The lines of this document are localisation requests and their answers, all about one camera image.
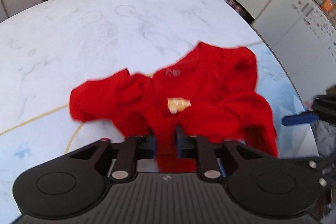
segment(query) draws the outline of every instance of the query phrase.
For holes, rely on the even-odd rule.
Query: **shelf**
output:
[[[319,7],[320,11],[325,15],[325,17],[329,20],[330,24],[334,27],[334,29],[336,30],[336,26],[334,26],[334,24],[331,22],[331,20],[329,19],[328,15],[325,13],[325,11],[323,11],[320,7],[320,5],[316,2],[316,0],[312,0],[314,1],[314,3],[317,5],[317,7]]]

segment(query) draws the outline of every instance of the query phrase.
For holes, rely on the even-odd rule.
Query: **white marble table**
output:
[[[250,46],[280,156],[316,155],[309,125],[280,125],[284,115],[303,111],[281,66],[223,0],[50,0],[0,24],[0,224],[19,215],[11,187],[24,170],[102,137],[123,140],[110,122],[71,120],[67,102],[74,87],[125,67],[152,73],[199,40]],[[148,161],[140,168],[157,170]]]

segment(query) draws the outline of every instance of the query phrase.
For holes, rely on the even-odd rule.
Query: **ribbed black plate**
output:
[[[264,219],[244,211],[220,184],[201,181],[195,173],[139,173],[111,187],[92,210],[66,220],[24,215],[15,224],[317,224],[311,216]]]

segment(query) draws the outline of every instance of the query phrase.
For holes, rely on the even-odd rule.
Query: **cabinet handle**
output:
[[[309,6],[309,3],[306,3],[306,5],[301,9],[301,11],[303,12],[304,10],[306,10],[306,8]]]
[[[308,13],[306,13],[306,17],[310,15],[310,13],[314,10],[314,8],[311,8]]]

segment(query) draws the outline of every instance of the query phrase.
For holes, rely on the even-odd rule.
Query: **circular stain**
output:
[[[130,17],[135,13],[135,9],[130,5],[119,5],[114,9],[117,15]]]
[[[85,23],[96,23],[100,21],[102,18],[103,18],[103,14],[100,11],[86,12],[82,16],[82,20]]]
[[[32,55],[34,55],[36,53],[36,49],[35,48],[32,48],[28,53],[27,53],[27,55],[28,56],[32,56]]]

